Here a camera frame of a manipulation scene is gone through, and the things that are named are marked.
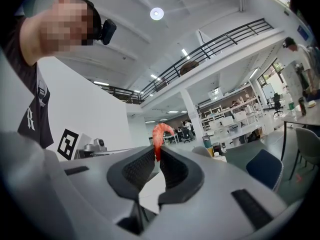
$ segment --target trash bin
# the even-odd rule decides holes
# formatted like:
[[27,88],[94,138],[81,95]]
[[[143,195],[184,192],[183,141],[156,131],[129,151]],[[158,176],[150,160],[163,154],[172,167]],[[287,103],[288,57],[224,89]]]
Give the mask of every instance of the trash bin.
[[205,136],[202,137],[203,140],[203,144],[204,146],[208,149],[211,148],[211,140],[210,140],[210,136],[208,134],[206,134]]

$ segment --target blue chair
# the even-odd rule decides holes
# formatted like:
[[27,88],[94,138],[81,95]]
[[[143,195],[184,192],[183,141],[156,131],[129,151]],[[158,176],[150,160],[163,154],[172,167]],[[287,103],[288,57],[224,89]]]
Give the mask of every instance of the blue chair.
[[284,165],[280,159],[261,149],[260,152],[248,162],[246,170],[253,178],[269,189],[276,192],[284,171]]

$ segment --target black camera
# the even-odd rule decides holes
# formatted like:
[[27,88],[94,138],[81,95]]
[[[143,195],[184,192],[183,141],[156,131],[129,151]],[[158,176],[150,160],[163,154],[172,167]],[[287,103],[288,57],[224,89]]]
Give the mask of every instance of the black camera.
[[111,19],[105,20],[103,25],[101,25],[98,40],[101,40],[105,46],[108,45],[116,29],[117,26]]

